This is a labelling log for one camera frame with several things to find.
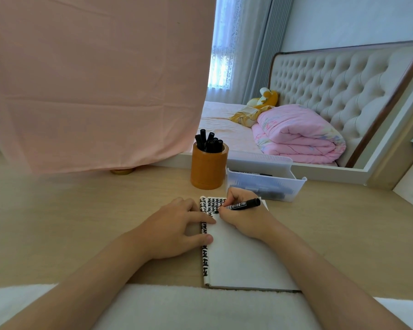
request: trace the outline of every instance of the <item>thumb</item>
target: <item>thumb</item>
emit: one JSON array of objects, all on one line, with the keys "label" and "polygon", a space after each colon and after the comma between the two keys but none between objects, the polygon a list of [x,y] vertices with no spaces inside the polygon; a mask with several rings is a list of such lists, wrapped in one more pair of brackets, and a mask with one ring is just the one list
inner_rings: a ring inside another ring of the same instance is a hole
[{"label": "thumb", "polygon": [[230,223],[231,225],[235,226],[235,224],[237,223],[237,215],[238,215],[236,211],[227,209],[224,206],[220,206],[218,208],[218,211],[219,211],[220,218]]},{"label": "thumb", "polygon": [[197,234],[193,236],[187,236],[187,251],[193,248],[208,245],[213,242],[213,237],[210,234]]}]

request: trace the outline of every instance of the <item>lace curtain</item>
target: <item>lace curtain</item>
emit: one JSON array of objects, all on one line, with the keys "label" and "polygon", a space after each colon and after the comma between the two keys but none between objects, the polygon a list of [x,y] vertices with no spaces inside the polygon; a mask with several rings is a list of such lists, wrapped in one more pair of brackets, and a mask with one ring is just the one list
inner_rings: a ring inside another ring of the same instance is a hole
[{"label": "lace curtain", "polygon": [[207,101],[242,104],[271,0],[217,0]]}]

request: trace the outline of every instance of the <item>upholstered headboard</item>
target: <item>upholstered headboard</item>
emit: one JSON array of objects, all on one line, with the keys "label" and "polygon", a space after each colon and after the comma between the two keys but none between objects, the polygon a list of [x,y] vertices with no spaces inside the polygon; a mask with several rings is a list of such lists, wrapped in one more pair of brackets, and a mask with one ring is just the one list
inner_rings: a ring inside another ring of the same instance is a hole
[{"label": "upholstered headboard", "polygon": [[413,77],[413,42],[274,56],[269,88],[280,105],[301,104],[330,122],[346,140],[337,160],[352,168]]}]

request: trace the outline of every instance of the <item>pen holder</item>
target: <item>pen holder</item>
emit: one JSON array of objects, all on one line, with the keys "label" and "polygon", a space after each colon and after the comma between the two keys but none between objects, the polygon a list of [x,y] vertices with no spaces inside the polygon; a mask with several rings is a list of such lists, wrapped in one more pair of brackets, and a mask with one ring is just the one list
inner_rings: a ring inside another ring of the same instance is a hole
[{"label": "pen holder", "polygon": [[193,144],[191,184],[198,189],[212,190],[223,184],[229,148],[223,144],[221,153],[205,153]]}]

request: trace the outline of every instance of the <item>notebook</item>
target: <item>notebook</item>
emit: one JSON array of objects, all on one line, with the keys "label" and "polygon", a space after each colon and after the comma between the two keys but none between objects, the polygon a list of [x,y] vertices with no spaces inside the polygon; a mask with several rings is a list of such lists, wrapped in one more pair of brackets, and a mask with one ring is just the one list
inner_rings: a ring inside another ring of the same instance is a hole
[{"label": "notebook", "polygon": [[201,223],[214,242],[202,247],[204,285],[224,289],[300,291],[286,267],[263,242],[249,238],[214,214],[226,198],[200,197],[200,210],[217,223]]}]

